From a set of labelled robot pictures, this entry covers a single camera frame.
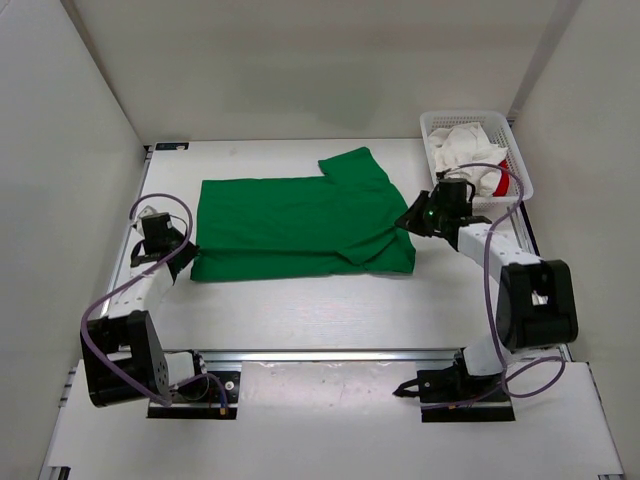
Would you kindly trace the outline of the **green t shirt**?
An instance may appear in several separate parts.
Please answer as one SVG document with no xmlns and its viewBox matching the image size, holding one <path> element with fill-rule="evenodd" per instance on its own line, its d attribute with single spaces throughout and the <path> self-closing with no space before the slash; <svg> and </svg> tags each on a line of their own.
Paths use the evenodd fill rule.
<svg viewBox="0 0 640 480">
<path fill-rule="evenodd" d="M 407 204 L 370 149 L 318 167 L 312 177 L 203 181 L 191 280 L 413 273 L 416 250 L 395 224 Z"/>
</svg>

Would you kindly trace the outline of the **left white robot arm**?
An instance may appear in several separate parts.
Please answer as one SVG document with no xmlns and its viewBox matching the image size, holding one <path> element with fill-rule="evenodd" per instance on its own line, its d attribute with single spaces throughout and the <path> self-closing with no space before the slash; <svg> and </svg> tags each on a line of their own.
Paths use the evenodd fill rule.
<svg viewBox="0 0 640 480">
<path fill-rule="evenodd" d="M 174 225 L 174 217 L 146 208 L 134 228 L 142 236 L 130 256 L 130 274 L 140 279 L 115 295 L 105 316 L 87 322 L 81 340 L 88 392 L 96 407 L 142 399 L 171 399 L 170 367 L 152 315 L 199 248 Z"/>
</svg>

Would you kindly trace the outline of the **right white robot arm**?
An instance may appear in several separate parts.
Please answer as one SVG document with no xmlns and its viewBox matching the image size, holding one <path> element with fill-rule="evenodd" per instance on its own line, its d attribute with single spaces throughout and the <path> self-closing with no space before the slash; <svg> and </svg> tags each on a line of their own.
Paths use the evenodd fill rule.
<svg viewBox="0 0 640 480">
<path fill-rule="evenodd" d="M 462 179 L 441 180 L 395 221 L 409 233 L 446 240 L 483 268 L 489 337 L 459 350 L 441 372 L 464 400 L 476 397 L 486 380 L 499 380 L 512 354 L 571 343 L 579 332 L 569 266 L 528 253 L 499 234 L 495 222 L 473 213 L 474 194 Z"/>
</svg>

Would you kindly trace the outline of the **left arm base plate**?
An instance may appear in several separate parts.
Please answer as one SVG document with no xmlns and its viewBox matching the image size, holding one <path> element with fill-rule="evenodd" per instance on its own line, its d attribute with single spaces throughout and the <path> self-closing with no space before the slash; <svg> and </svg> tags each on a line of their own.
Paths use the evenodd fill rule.
<svg viewBox="0 0 640 480">
<path fill-rule="evenodd" d="M 211 379 L 198 380 L 192 384 L 179 387 L 172 393 L 173 403 L 163 407 L 150 402 L 147 418 L 154 420 L 219 420 L 233 421 L 237 419 L 241 390 L 240 364 L 209 363 L 207 371 L 215 375 L 221 382 L 226 394 L 225 406 L 218 384 Z"/>
</svg>

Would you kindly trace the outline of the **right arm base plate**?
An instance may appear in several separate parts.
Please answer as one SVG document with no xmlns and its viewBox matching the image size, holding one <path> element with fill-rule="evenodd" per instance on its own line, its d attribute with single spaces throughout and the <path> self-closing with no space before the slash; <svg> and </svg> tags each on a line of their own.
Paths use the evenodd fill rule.
<svg viewBox="0 0 640 480">
<path fill-rule="evenodd" d="M 444 369 L 418 370 L 393 395 L 419 400 L 423 423 L 513 422 L 515 413 L 500 375 L 471 376 L 461 360 Z"/>
</svg>

